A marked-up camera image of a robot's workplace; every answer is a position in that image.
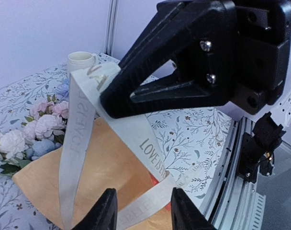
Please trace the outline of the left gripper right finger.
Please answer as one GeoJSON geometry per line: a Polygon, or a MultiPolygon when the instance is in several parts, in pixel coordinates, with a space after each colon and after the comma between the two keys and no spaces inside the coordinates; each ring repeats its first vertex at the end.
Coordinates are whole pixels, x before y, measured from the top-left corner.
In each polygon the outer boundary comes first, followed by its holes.
{"type": "Polygon", "coordinates": [[[173,230],[216,230],[183,189],[173,188],[170,203],[173,230]]]}

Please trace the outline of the white printed ribbon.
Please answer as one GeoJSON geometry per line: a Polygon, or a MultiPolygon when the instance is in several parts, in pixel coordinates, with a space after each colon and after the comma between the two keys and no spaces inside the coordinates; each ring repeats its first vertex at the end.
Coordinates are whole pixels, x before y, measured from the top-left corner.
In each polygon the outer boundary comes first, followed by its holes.
{"type": "Polygon", "coordinates": [[[145,115],[111,118],[99,97],[120,71],[105,63],[71,73],[69,119],[59,165],[63,228],[89,230],[90,214],[106,187],[118,190],[113,218],[119,230],[169,230],[166,205],[172,188],[184,188],[198,170],[178,180],[166,171],[158,141],[145,115]]]}

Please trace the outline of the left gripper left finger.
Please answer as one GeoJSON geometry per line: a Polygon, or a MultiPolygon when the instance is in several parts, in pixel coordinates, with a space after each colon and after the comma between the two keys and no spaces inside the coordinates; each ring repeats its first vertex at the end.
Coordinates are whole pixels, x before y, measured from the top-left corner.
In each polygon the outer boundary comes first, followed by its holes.
{"type": "Polygon", "coordinates": [[[107,188],[86,216],[72,230],[115,230],[118,200],[114,188],[107,188]]]}

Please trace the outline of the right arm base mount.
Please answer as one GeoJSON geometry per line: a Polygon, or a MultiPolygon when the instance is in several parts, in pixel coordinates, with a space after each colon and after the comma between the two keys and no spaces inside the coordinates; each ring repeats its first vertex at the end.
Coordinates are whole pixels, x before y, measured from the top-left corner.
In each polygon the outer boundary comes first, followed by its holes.
{"type": "Polygon", "coordinates": [[[243,134],[237,173],[248,182],[257,182],[258,167],[264,162],[261,158],[266,153],[274,153],[286,133],[283,126],[277,125],[271,115],[271,112],[265,113],[255,123],[252,134],[243,134]]]}

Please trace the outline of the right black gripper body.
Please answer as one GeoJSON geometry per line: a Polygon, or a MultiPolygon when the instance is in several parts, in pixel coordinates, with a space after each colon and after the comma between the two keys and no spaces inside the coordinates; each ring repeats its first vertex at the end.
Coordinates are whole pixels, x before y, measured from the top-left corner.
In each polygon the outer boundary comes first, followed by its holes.
{"type": "Polygon", "coordinates": [[[291,0],[214,0],[216,54],[208,106],[232,102],[255,115],[282,95],[291,49],[291,0]]]}

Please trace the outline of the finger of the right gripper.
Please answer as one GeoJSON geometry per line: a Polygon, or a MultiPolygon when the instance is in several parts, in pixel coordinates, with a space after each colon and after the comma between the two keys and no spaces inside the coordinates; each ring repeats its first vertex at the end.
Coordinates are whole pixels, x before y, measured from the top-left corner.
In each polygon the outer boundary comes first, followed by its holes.
{"type": "Polygon", "coordinates": [[[232,58],[236,28],[231,0],[167,0],[121,60],[122,72],[154,72],[169,60],[217,67],[232,58]]]}
{"type": "Polygon", "coordinates": [[[233,31],[204,38],[142,32],[101,104],[113,118],[224,105],[234,95],[235,42],[233,31]]]}

